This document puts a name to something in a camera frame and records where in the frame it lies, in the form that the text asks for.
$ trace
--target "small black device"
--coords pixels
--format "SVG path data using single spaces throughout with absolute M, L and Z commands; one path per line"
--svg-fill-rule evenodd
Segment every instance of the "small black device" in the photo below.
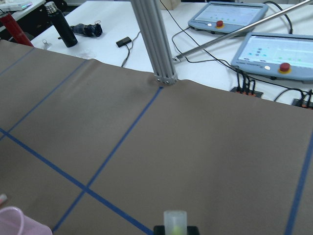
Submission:
M 129 37 L 126 37 L 126 38 L 123 38 L 123 39 L 117 41 L 116 44 L 118 47 L 122 47 L 122 46 L 125 46 L 126 44 L 131 43 L 131 42 L 132 42 L 132 40 Z

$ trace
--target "metal rod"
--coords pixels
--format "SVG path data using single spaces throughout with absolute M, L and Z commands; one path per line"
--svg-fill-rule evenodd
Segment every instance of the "metal rod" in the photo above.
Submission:
M 174 57 L 173 57 L 173 60 L 175 60 L 175 61 L 180 61 L 182 58 L 186 57 L 187 55 L 190 55 L 190 54 L 193 54 L 193 53 L 195 53 L 195 52 L 197 52 L 197 51 L 199 51 L 199 50 L 205 49 L 205 48 L 207 48 L 207 47 L 209 47 L 209 46 L 211 46 L 211 45 L 213 45 L 213 44 L 215 44 L 215 43 L 218 43 L 218 42 L 220 42 L 220 41 L 222 41 L 222 40 L 224 40 L 224 39 L 234 37 L 234 36 L 236 36 L 236 35 L 242 33 L 243 31 L 246 31 L 246 30 L 248 30 L 248 29 L 250 29 L 250 28 L 253 28 L 253 27 L 255 27 L 255 26 L 257 26 L 257 25 L 259 25 L 259 24 L 261 24 L 261 23 L 263 23 L 263 22 L 266 22 L 266 21 L 270 20 L 270 19 L 274 19 L 274 18 L 276 18 L 276 17 L 278 17 L 278 16 L 281 16 L 281 15 L 283 15 L 283 14 L 286 14 L 286 12 L 292 11 L 292 10 L 298 8 L 298 7 L 301 7 L 301 6 L 303 6 L 303 5 L 306 5 L 306 4 L 310 3 L 311 1 L 313 1 L 313 0 L 305 0 L 305 1 L 303 1 L 303 2 L 300 2 L 300 3 L 296 4 L 296 5 L 291 6 L 291 7 L 287 8 L 287 9 L 285 9 L 285 10 L 282 10 L 282 11 L 280 11 L 280 12 L 277 12 L 277 13 L 275 13 L 275 14 L 273 14 L 273 15 L 270 15 L 270 16 L 268 16 L 268 17 L 265 17 L 265 18 L 263 18 L 263 19 L 261 19 L 261 20 L 259 20 L 259 21 L 257 21 L 257 22 L 251 23 L 251 24 L 249 24 L 249 25 L 247 25 L 247 26 L 245 26 L 245 27 L 243 27 L 243 28 L 240 28 L 240 29 L 238 29 L 238 30 L 236 30 L 236 31 L 233 31 L 233 32 L 231 32 L 231 33 L 229 33 L 229 34 L 225 34 L 225 35 L 223 35 L 223 36 L 221 36 L 221 37 L 219 37 L 219 38 L 217 38 L 217 39 L 214 39 L 214 40 L 212 40 L 212 41 L 210 41 L 210 42 L 207 42 L 207 43 L 205 43 L 205 44 L 202 44 L 202 45 L 200 45 L 200 46 L 198 46 L 198 47 L 196 47 L 196 48 L 193 48 L 193 49 L 191 49 L 191 50 L 189 50 L 189 51 L 186 51 L 186 52 L 184 52 L 184 53 L 182 53 L 182 54 L 179 54 L 179 55 L 177 55 L 177 56 L 174 56 Z
M 132 6 L 157 81 L 175 84 L 177 73 L 158 0 L 132 0 Z

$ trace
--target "white table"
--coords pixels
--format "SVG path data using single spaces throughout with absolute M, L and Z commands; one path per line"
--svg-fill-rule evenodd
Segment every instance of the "white table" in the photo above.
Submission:
M 180 24 L 182 28 L 186 28 L 188 20 L 194 16 L 205 3 L 181 3 L 171 14 Z M 310 27 L 313 23 L 312 5 L 307 5 L 288 13 L 293 23 L 294 34 L 313 34 Z M 275 6 L 271 5 L 267 15 L 277 12 Z M 167 11 L 162 11 L 170 48 L 173 55 L 178 55 L 173 43 L 172 36 L 179 32 L 180 29 L 175 24 Z M 52 46 L 48 49 L 51 51 L 73 55 L 83 58 L 95 58 L 103 63 L 120 66 L 127 55 L 125 47 L 118 48 L 116 41 L 129 36 L 133 39 L 139 32 L 139 27 L 135 19 L 133 9 L 130 2 L 112 2 L 112 1 L 87 1 L 73 12 L 66 16 L 69 25 L 94 24 L 100 20 L 104 33 L 98 38 L 88 38 L 77 35 L 78 44 L 74 47 L 67 48 L 59 37 L 54 27 L 49 28 L 41 35 L 32 40 L 35 47 L 43 48 L 42 40 L 46 39 Z M 272 32 L 272 33 L 288 33 L 289 25 L 284 17 L 273 19 L 254 29 L 255 32 Z M 187 30 L 188 33 L 196 39 L 199 44 L 211 41 L 218 35 L 212 35 L 203 31 Z M 209 47 L 207 50 L 219 59 L 225 59 L 230 62 L 241 44 L 243 37 L 228 39 Z M 184 33 L 175 38 L 175 42 L 181 51 L 187 51 L 195 47 L 195 43 Z M 192 61 L 210 59 L 204 52 L 197 52 L 188 57 Z M 141 35 L 134 42 L 134 48 L 127 61 L 126 68 L 151 71 L 152 66 L 145 49 Z M 237 86 L 236 74 L 230 69 L 220 65 L 218 62 L 205 62 L 190 64 L 186 61 L 175 65 L 180 80 L 189 79 L 197 83 L 229 91 Z M 303 84 L 295 81 L 265 81 L 281 84 L 291 88 L 300 88 L 309 90 L 312 84 Z M 257 82 L 256 90 L 264 92 L 262 98 L 273 100 L 284 88 L 277 87 L 263 82 Z M 295 91 L 289 91 L 280 97 L 279 102 L 291 104 L 294 98 L 299 98 L 300 94 Z
M 28 8 L 22 10 L 22 11 L 16 11 L 12 14 L 12 17 L 18 21 L 19 19 L 23 18 L 24 16 L 26 16 L 27 14 L 29 14 L 30 12 L 32 12 L 33 10 L 35 10 L 36 8 L 38 8 L 40 5 L 45 3 L 45 0 L 32 0 L 31 1 L 33 4 L 31 6 L 29 6 Z M 0 32 L 2 32 L 3 30 L 5 30 L 5 27 L 2 26 L 0 27 Z

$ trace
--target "pink plastic cup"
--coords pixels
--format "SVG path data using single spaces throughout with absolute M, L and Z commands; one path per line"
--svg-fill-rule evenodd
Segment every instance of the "pink plastic cup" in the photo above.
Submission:
M 52 235 L 52 231 L 19 208 L 6 207 L 0 210 L 0 235 Z

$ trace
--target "red emergency stop button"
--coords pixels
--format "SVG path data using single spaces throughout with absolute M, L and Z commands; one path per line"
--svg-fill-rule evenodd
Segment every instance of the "red emergency stop button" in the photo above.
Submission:
M 224 27 L 223 21 L 217 21 L 216 22 L 216 28 L 223 28 L 223 27 Z
M 279 72 L 280 73 L 289 73 L 291 72 L 291 68 L 290 68 L 290 64 L 289 63 L 282 63 L 280 66 L 279 66 Z

